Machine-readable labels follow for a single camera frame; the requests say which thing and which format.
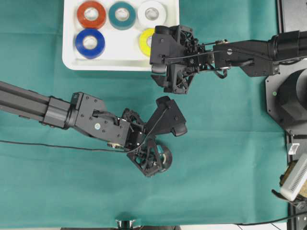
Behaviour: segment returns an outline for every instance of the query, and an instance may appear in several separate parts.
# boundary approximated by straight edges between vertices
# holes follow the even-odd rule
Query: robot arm
[[[213,49],[206,50],[208,45],[214,45]],[[269,41],[199,44],[191,28],[157,26],[151,50],[152,78],[165,92],[186,94],[201,71],[213,71],[220,78],[231,67],[242,68],[250,77],[278,74],[280,65],[307,57],[307,32],[283,33]]]
[[[122,117],[107,111],[104,101],[77,92],[71,102],[46,97],[0,81],[0,110],[39,121],[43,125],[78,132],[121,148],[145,176],[153,176],[170,167],[172,154],[166,146],[158,146],[155,135],[187,132],[186,120],[174,100],[162,97],[147,123],[139,115],[125,109]]]

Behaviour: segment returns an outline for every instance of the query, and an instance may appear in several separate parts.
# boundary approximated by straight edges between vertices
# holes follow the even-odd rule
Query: blue tape roll
[[[97,45],[94,49],[85,48],[83,41],[86,37],[93,36],[97,40]],[[80,54],[87,59],[94,59],[101,55],[105,49],[106,42],[103,35],[95,29],[82,30],[76,37],[75,45]]]
[[[129,16],[126,20],[119,20],[116,18],[116,11],[118,9],[125,9],[127,12],[129,12]],[[112,26],[118,30],[128,30],[129,28],[131,28],[136,20],[136,12],[134,10],[134,8],[124,2],[124,1],[119,1],[117,3],[115,3],[114,5],[111,6],[110,10],[109,10],[109,20],[110,23],[112,24]]]

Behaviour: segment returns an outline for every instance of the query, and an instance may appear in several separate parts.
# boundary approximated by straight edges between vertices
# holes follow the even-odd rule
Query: teal tablecloth
[[[0,81],[70,100],[82,91],[144,120],[165,95],[149,72],[72,71],[62,63],[62,0],[0,1]],[[275,0],[181,0],[181,23],[204,42],[268,40]],[[0,227],[105,227],[115,219],[175,225],[257,222],[286,216],[271,194],[286,167],[283,131],[265,112],[264,78],[233,68],[199,74],[169,95],[188,134],[160,136],[171,169],[145,178],[122,154],[0,145]],[[0,112],[0,139],[103,148],[105,143]]]

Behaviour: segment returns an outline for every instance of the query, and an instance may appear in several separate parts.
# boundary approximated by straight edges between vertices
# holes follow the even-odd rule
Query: white box
[[[151,71],[149,57],[145,56],[139,48],[139,37],[146,29],[138,19],[134,26],[128,30],[117,30],[109,21],[108,11],[117,0],[96,0],[106,10],[106,23],[99,31],[106,40],[103,54],[95,59],[86,59],[75,48],[75,38],[84,28],[77,19],[78,7],[86,0],[64,1],[63,22],[63,51],[62,60],[66,67],[73,70],[125,70],[125,71]],[[145,0],[127,0],[134,9]],[[158,0],[164,5],[167,18],[165,26],[179,25],[179,0]]]

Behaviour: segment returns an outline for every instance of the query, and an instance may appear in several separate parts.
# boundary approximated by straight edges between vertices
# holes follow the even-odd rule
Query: wire
[[[162,117],[164,116],[164,114],[166,113],[166,111],[168,110],[168,108],[166,108],[163,113],[161,114],[161,116],[159,117],[159,119],[156,121],[156,123],[153,125],[152,129],[148,132],[148,134],[145,136],[144,140],[142,141],[142,143],[136,147],[135,149],[132,149],[130,151],[127,151],[126,153],[131,153],[131,152],[134,152],[138,149],[140,149],[146,142],[146,139],[150,136],[150,134],[152,133],[152,131],[154,130],[154,128],[157,126],[157,124],[159,123],[159,121],[162,119]]]
[[[13,144],[13,145],[43,146],[43,147],[59,148],[59,149],[84,150],[84,151],[91,151],[91,152],[124,152],[124,151],[114,150],[114,149],[88,149],[88,148],[79,148],[79,147],[72,147],[72,146],[48,145],[48,144],[41,144],[41,143],[27,143],[27,142],[17,142],[17,141],[7,141],[7,140],[0,140],[0,143]]]
[[[275,228],[281,230],[279,227],[277,227],[275,224],[271,223]]]
[[[291,62],[280,62],[279,64],[282,65],[282,66],[290,66],[290,65],[293,65],[293,64],[296,64],[298,62],[300,62],[302,59],[299,59],[299,60],[296,60],[296,61],[291,61]]]
[[[209,51],[209,52],[206,52],[206,53],[193,54],[193,55],[188,55],[188,56],[183,56],[183,57],[166,57],[165,59],[174,60],[174,59],[192,58],[192,57],[198,57],[198,56],[202,56],[202,55],[220,53],[220,52],[225,52],[225,51],[228,52],[227,50],[215,50],[215,51]]]
[[[114,150],[114,149],[88,149],[88,148],[80,148],[80,147],[72,147],[72,146],[61,146],[61,145],[48,145],[48,144],[41,144],[41,143],[28,143],[28,142],[17,142],[17,141],[8,141],[8,140],[0,140],[0,143],[5,144],[13,144],[13,145],[30,145],[30,146],[43,146],[48,148],[58,148],[58,149],[71,149],[71,150],[84,150],[84,151],[91,151],[91,152],[122,152],[122,153],[130,153],[138,150],[140,147],[142,147],[145,144],[146,139],[149,137],[149,135],[152,133],[153,129],[156,127],[156,125],[159,123],[159,121],[162,119],[165,112],[168,110],[166,108],[159,119],[156,121],[156,123],[153,125],[153,128],[149,131],[149,133],[146,135],[143,142],[136,147],[133,150],[130,151],[121,151],[121,150]]]
[[[246,54],[246,55],[251,55],[251,56],[255,56],[261,59],[264,59],[266,61],[272,61],[271,59],[262,57],[260,55],[257,54],[251,54],[249,52],[242,52],[242,51],[237,51],[237,50],[214,50],[214,51],[209,51],[209,52],[205,52],[205,53],[201,53],[201,54],[193,54],[193,55],[188,55],[188,56],[182,56],[182,57],[166,57],[166,60],[173,60],[173,59],[184,59],[184,58],[193,58],[193,57],[198,57],[198,56],[202,56],[202,55],[207,55],[207,54],[214,54],[214,53],[221,53],[221,52],[233,52],[233,53],[238,53],[238,54]]]
[[[243,230],[241,227],[240,227],[240,225],[238,225],[238,224],[236,224],[241,230]]]
[[[260,223],[252,223],[252,224],[238,224],[238,225],[241,225],[241,226],[253,226],[253,225],[260,225],[260,224],[272,224],[272,223],[276,223],[276,222],[279,222],[279,221],[282,221],[282,220],[292,219],[294,217],[298,217],[298,216],[301,216],[301,215],[304,215],[304,214],[307,214],[307,211],[296,213],[296,214],[293,214],[291,216],[287,216],[287,217],[284,217],[284,218],[275,219],[275,220],[271,220],[271,221],[260,222]]]

